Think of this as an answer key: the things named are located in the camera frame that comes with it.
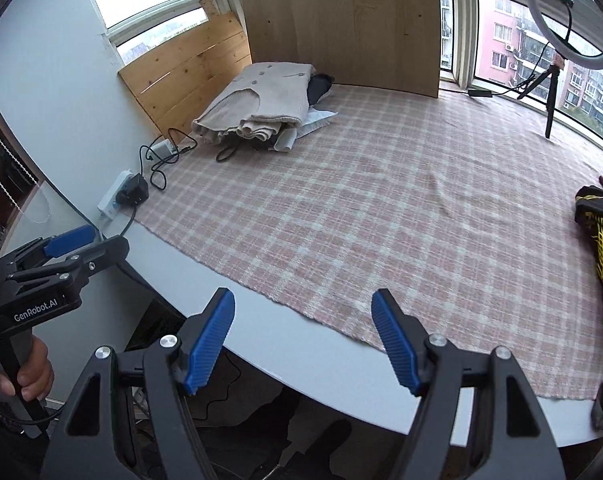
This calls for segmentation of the person's left hand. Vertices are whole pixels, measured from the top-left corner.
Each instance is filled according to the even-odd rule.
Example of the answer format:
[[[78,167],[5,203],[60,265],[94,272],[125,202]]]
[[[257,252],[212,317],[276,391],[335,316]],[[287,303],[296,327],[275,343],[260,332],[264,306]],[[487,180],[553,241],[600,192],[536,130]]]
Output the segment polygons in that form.
[[[17,375],[17,384],[21,386],[21,394],[26,402],[44,400],[51,392],[55,378],[47,345],[37,336],[32,336],[31,341],[28,359]],[[15,385],[0,372],[0,402],[6,402],[13,396],[16,396]]]

